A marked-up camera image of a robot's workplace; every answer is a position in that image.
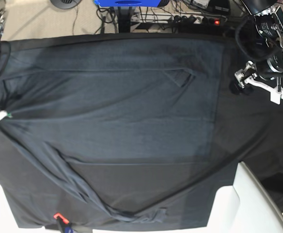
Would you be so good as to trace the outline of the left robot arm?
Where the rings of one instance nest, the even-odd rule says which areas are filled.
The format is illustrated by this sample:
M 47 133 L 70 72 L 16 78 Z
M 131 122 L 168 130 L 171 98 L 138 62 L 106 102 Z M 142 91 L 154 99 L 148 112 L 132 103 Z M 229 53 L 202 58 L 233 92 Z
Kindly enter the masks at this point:
M 276 0 L 244 0 L 242 4 L 247 15 L 235 30 L 235 40 L 248 61 L 235 73 L 230 89 L 248 95 L 253 86 L 267 89 L 267 81 L 276 81 L 275 90 L 282 94 L 283 11 Z

